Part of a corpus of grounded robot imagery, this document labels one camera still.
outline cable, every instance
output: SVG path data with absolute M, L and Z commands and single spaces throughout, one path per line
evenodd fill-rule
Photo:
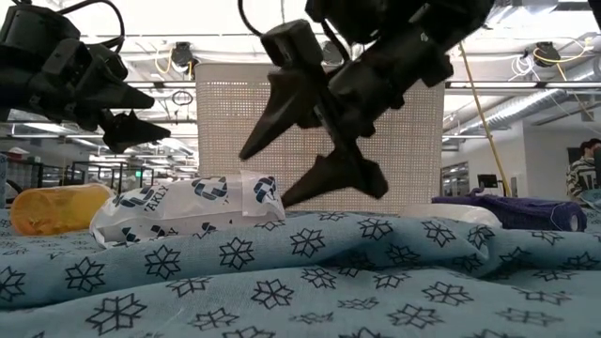
M 558 63 L 557 69 L 560 71 L 560 74 L 561 74 L 563 80 L 567 82 L 567 77 L 565 76 L 565 72 L 563 72 L 562 65 L 560 65 Z M 584 112 L 586 115 L 588 115 L 591 120 L 594 120 L 593 114 L 591 114 L 591 112 L 589 112 L 589 110 L 584 106 L 584 103 L 582 103 L 582 101 L 580 100 L 578 95 L 576 95 L 576 94 L 573 94 L 573 95 L 574 95 L 574 98 L 576 98 L 576 101 L 578 102 L 578 106 L 580 107 L 582 112 Z
M 161 66 L 159 66 L 159 50 L 157 49 L 157 53 L 154 57 L 154 67 L 156 67 L 157 70 L 162 74 L 168 73 L 169 70 L 171 70 L 171 56 L 172 55 L 173 55 L 173 48 L 169 50 L 169 58 L 167 58 L 167 69 L 162 69 Z
M 244 13 L 244 0 L 238 0 L 238 13 L 240 15 L 240 18 L 242 19 L 242 22 L 248 30 L 250 30 L 253 34 L 255 34 L 258 37 L 261 37 L 263 35 L 263 33 L 259 32 L 256 28 L 254 28 L 246 18 L 246 14 Z
M 577 42 L 577 45 L 580 46 L 580 47 L 582 47 L 582 51 L 580 52 L 580 54 L 578 54 L 576 56 L 568 57 L 568 58 L 563 59 L 563 60 L 551 60 L 551 59 L 547 59 L 545 57 L 542 57 L 542 56 L 538 55 L 537 52 L 541 50 L 540 48 L 534 49 L 534 51 L 532 52 L 532 54 L 534 55 L 534 57 L 536 57 L 539 60 L 542 60 L 542 61 L 545 61 L 545 62 L 549 62 L 549 63 L 553 63 L 553 64 L 561 64 L 561 63 L 565 63 L 565 62 L 570 62 L 570 61 L 578 60 L 582 56 L 584 56 L 586 54 L 586 52 L 588 51 L 587 48 L 589 46 L 589 42 L 590 42 L 589 38 L 587 38 L 586 40 L 584 40 L 584 46 L 582 46 L 582 44 L 580 44 L 579 42 Z
M 121 48 L 123 48 L 123 42 L 125 42 L 125 24 L 123 22 L 123 17 L 121 16 L 121 12 L 119 11 L 119 8 L 117 8 L 115 6 L 115 4 L 113 4 L 109 0 L 85 0 L 79 4 L 75 4 L 73 6 L 60 9 L 56 13 L 61 14 L 61 15 L 66 15 L 71 12 L 74 12 L 75 10 L 79 10 L 81 8 L 88 7 L 88 6 L 94 5 L 94 4 L 107 5 L 110 8 L 112 8 L 113 11 L 115 12 L 116 17 L 119 20 L 119 36 L 116 38 L 111 38 L 109 40 L 101 42 L 100 44 L 104 45 L 106 48 L 113 48 L 116 46 L 115 53 L 121 52 Z
M 480 119 L 482 119 L 482 125 L 485 128 L 486 138 L 490 143 L 490 149 L 492 150 L 492 155 L 495 158 L 495 162 L 497 163 L 497 168 L 499 168 L 499 172 L 501 173 L 501 180 L 503 183 L 503 188 L 507 192 L 507 195 L 511 197 L 511 190 L 509 190 L 509 183 L 507 182 L 507 177 L 505 176 L 505 171 L 503 170 L 503 166 L 501 163 L 501 158 L 499 157 L 499 153 L 497 152 L 497 147 L 495 146 L 495 142 L 492 140 L 492 134 L 490 133 L 490 128 L 488 127 L 488 123 L 486 122 L 485 113 L 482 110 L 482 105 L 480 104 L 480 99 L 478 99 L 478 92 L 476 91 L 476 86 L 473 82 L 473 76 L 471 75 L 470 63 L 468 62 L 468 57 L 466 55 L 466 50 L 463 47 L 463 42 L 459 43 L 459 49 L 461 50 L 461 54 L 463 55 L 463 63 L 466 66 L 466 72 L 468 73 L 468 78 L 470 79 L 471 84 L 471 94 L 473 94 L 473 99 L 476 102 L 476 108 L 478 109 L 478 115 Z
M 532 70 L 532 74 L 534 75 L 534 77 L 536 78 L 536 80 L 538 80 L 538 82 L 541 82 L 541 81 L 542 81 L 542 80 L 541 80 L 541 78 L 540 78 L 540 76 L 538 76 L 538 73 L 536 72 L 536 70 L 534 70 L 534 69 L 533 69 L 533 70 Z M 553 98 L 553 96 L 550 96 L 550 98 L 551 98 L 551 100 L 553 101 L 553 103 L 555 103 L 555 105 L 557 106 L 557 108 L 559 108 L 559 109 L 560 109 L 562 112 L 564 112 L 564 113 L 565 113 L 565 116 L 567 116 L 567 117 L 570 117 L 570 116 L 572 116 L 572 114 L 570 114 L 568 111 L 566 111 L 566 110 L 565 110 L 565 109 L 564 109 L 564 108 L 563 108 L 563 107 L 562 107 L 562 106 L 561 106 L 561 105 L 560 105 L 560 104 L 559 104 L 559 103 L 558 103 L 558 102 L 557 102 L 557 101 L 556 101 L 556 100 Z M 584 126 L 584 128 L 585 128 L 585 129 L 587 129 L 587 130 L 589 130 L 589 131 L 592 131 L 593 133 L 595 133 L 595 134 L 597 134 L 597 135 L 601 135 L 601 131 L 597 131 L 597 130 L 595 130 L 595 129 L 593 129 L 593 128 L 589 127 L 589 126 L 587 126 L 587 125 L 586 125 L 586 123 L 585 123 L 585 124 L 583 124 L 583 126 Z
M 338 52 L 340 52 L 340 55 L 342 56 L 342 59 L 345 60 L 345 62 L 349 61 L 350 55 L 348 55 L 348 51 L 345 48 L 345 45 L 343 45 L 342 42 L 340 42 L 340 40 L 338 39 L 338 37 L 336 37 L 336 34 L 334 34 L 334 32 L 331 30 L 330 26 L 328 25 L 328 22 L 324 20 L 323 23 L 321 23 L 321 28 L 323 28 L 323 33 L 326 35 L 326 37 L 328 37 L 331 43 L 333 43 L 334 46 L 336 46 L 336 49 L 338 50 Z

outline black cable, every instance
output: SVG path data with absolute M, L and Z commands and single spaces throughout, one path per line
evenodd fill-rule
M 242 19 L 242 22 L 248 30 L 250 30 L 253 34 L 255 34 L 258 37 L 261 37 L 263 35 L 263 33 L 259 32 L 256 28 L 254 28 L 246 18 L 246 14 L 244 14 L 244 0 L 238 0 L 238 13 L 240 14 L 240 18 Z
M 342 42 L 340 42 L 338 37 L 336 37 L 336 35 L 331 30 L 330 26 L 325 20 L 323 23 L 321 23 L 321 28 L 323 29 L 323 33 L 326 35 L 326 37 L 328 37 L 331 43 L 333 43 L 334 46 L 336 46 L 336 49 L 338 49 L 338 52 L 340 52 L 340 55 L 342 56 L 342 59 L 345 60 L 345 62 L 349 61 L 350 55 L 348 54 L 345 45 L 343 45 Z
M 79 4 L 75 4 L 73 6 L 60 9 L 57 11 L 57 13 L 61 14 L 61 15 L 65 15 L 65 14 L 69 14 L 75 10 L 78 10 L 78 9 L 81 9 L 81 8 L 84 8 L 84 7 L 87 7 L 90 5 L 94 5 L 94 4 L 107 5 L 110 8 L 112 8 L 113 11 L 115 12 L 116 17 L 119 20 L 119 30 L 120 30 L 119 36 L 116 38 L 111 38 L 109 40 L 106 40 L 106 41 L 102 42 L 101 44 L 104 45 L 106 48 L 113 48 L 116 46 L 115 53 L 121 52 L 121 48 L 123 48 L 123 42 L 125 41 L 125 24 L 123 22 L 123 17 L 121 16 L 121 12 L 119 11 L 119 8 L 117 8 L 115 6 L 115 4 L 113 4 L 109 0 L 85 0 Z
M 182 106 L 191 105 L 192 102 L 194 102 L 194 98 L 193 98 L 192 94 L 190 94 L 189 92 L 187 92 L 185 90 L 178 90 L 171 96 L 171 101 L 174 104 L 182 107 Z

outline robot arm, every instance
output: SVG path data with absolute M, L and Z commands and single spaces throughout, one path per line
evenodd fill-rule
M 121 36 L 86 46 L 63 14 L 98 2 L 116 11 Z M 0 30 L 0 117 L 4 121 L 10 109 L 19 109 L 57 123 L 73 121 L 86 131 L 100 126 L 104 143 L 115 153 L 170 136 L 170 131 L 141 121 L 134 113 L 113 115 L 109 110 L 154 104 L 154 99 L 123 82 L 128 71 L 117 53 L 125 34 L 115 5 L 86 0 L 54 12 L 30 2 L 15 3 Z
M 285 207 L 350 187 L 381 198 L 388 191 L 386 178 L 377 163 L 363 157 L 357 139 L 371 137 L 374 121 L 386 110 L 401 108 L 403 94 L 418 80 L 434 86 L 452 76 L 445 53 L 484 25 L 492 6 L 493 0 L 307 1 L 306 12 L 326 33 L 330 22 L 349 45 L 374 44 L 357 60 L 326 73 L 305 20 L 261 35 L 279 70 L 268 75 L 270 100 L 240 158 L 250 159 L 294 124 L 324 127 L 334 151 L 317 156 L 314 166 L 284 194 Z M 239 9 L 249 25 L 240 0 Z

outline person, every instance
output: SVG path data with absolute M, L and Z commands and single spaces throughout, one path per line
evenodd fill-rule
M 594 152 L 601 148 L 601 140 L 593 138 L 580 145 L 580 160 L 568 166 L 567 190 L 572 199 L 579 200 L 582 192 L 598 189 L 596 171 L 594 168 Z

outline wall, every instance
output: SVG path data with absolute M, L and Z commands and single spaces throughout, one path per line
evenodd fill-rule
M 526 128 L 524 140 L 530 196 L 567 201 L 567 148 L 579 147 L 582 142 L 594 137 L 598 138 L 599 135 L 584 129 L 569 131 Z
M 515 177 L 518 196 L 528 196 L 529 185 L 522 123 L 515 123 L 508 131 L 493 131 L 493 139 L 507 179 L 511 181 L 511 178 Z M 470 189 L 478 188 L 478 175 L 481 174 L 495 174 L 498 179 L 501 179 L 501 173 L 486 139 L 467 140 L 461 145 L 460 151 L 442 153 L 443 167 L 464 161 L 470 168 Z M 491 191 L 491 193 L 502 195 L 502 189 Z
M 512 125 L 509 131 L 494 131 L 507 179 L 517 179 L 519 197 L 569 200 L 565 188 L 568 147 L 579 147 L 600 135 L 581 127 L 533 127 L 528 121 Z M 442 166 L 466 161 L 470 167 L 470 189 L 477 188 L 479 174 L 501 174 L 487 140 L 468 140 L 459 152 L 443 152 Z M 502 190 L 492 192 L 502 194 Z

